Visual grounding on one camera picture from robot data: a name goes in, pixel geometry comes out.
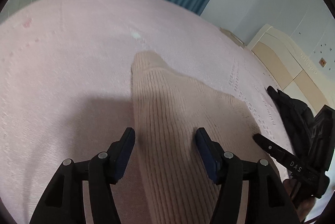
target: hand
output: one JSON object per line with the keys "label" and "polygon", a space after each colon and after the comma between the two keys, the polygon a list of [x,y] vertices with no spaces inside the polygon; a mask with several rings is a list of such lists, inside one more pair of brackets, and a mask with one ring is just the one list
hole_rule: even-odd
{"label": "hand", "polygon": [[[284,188],[286,192],[288,193],[288,195],[291,194],[295,182],[296,182],[296,179],[286,179],[283,181]],[[312,208],[315,205],[315,201],[316,199],[314,197],[307,198],[300,203],[298,208],[296,208],[296,213],[299,217],[300,222],[303,221],[308,215],[308,213],[312,210]]]}

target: bed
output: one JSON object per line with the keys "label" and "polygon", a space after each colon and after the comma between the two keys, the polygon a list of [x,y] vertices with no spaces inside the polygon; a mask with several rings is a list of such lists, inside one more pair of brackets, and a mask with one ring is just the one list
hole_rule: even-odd
{"label": "bed", "polygon": [[[133,125],[130,66],[139,51],[155,51],[178,72],[244,101],[261,133],[292,152],[265,89],[279,88],[266,67],[172,3],[40,0],[5,21],[0,34],[0,197],[17,223],[29,222],[62,160],[89,159]],[[124,200],[144,193],[136,153],[115,187],[116,204],[149,223],[145,202]],[[125,212],[120,218],[134,221]]]}

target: sweater sleeve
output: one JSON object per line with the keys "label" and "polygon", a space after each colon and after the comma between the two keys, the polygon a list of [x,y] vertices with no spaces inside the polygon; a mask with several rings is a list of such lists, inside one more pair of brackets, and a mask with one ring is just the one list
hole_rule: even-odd
{"label": "sweater sleeve", "polygon": [[[207,177],[194,142],[204,127],[212,140],[240,159],[271,158],[253,141],[260,130],[246,104],[179,74],[153,52],[132,64],[135,131],[141,176],[153,223],[209,223],[219,187]],[[238,223],[247,208],[244,182]]]}

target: black jacket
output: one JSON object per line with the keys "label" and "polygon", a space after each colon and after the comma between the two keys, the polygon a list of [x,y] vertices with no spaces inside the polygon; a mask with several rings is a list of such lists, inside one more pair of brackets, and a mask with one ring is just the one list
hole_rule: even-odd
{"label": "black jacket", "polygon": [[284,127],[291,140],[296,156],[303,160],[312,145],[312,132],[309,130],[314,116],[307,104],[272,86],[267,89],[269,96],[277,104]]}

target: white wall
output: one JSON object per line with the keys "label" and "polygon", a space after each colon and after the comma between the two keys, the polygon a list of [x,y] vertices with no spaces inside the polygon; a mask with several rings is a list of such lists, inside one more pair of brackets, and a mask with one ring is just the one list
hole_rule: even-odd
{"label": "white wall", "polygon": [[[210,0],[201,17],[232,31],[245,44],[265,24],[289,35],[335,80],[335,20],[323,0]],[[322,68],[319,60],[327,62]]]}

